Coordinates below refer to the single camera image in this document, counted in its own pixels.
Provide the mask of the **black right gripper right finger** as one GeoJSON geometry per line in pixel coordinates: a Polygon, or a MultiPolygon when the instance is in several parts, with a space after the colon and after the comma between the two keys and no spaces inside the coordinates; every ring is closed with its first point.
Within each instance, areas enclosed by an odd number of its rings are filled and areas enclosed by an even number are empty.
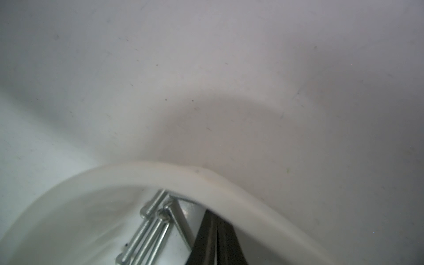
{"type": "Polygon", "coordinates": [[[217,235],[218,265],[248,265],[234,227],[230,223],[219,218],[217,235]]]}

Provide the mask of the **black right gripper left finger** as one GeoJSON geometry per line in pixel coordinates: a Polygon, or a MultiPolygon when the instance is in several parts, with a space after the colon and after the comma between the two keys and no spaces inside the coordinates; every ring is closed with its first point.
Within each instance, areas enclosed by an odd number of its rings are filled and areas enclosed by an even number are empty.
{"type": "Polygon", "coordinates": [[[192,252],[185,265],[214,265],[217,216],[210,210],[206,210],[192,252]]]}

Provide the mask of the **white plastic storage box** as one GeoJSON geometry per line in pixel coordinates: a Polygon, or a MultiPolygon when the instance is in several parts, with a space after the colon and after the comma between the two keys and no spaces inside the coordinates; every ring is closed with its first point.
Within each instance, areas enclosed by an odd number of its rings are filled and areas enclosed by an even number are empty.
{"type": "Polygon", "coordinates": [[[224,177],[135,162],[69,178],[1,240],[3,265],[333,265],[321,246],[224,177]]]}

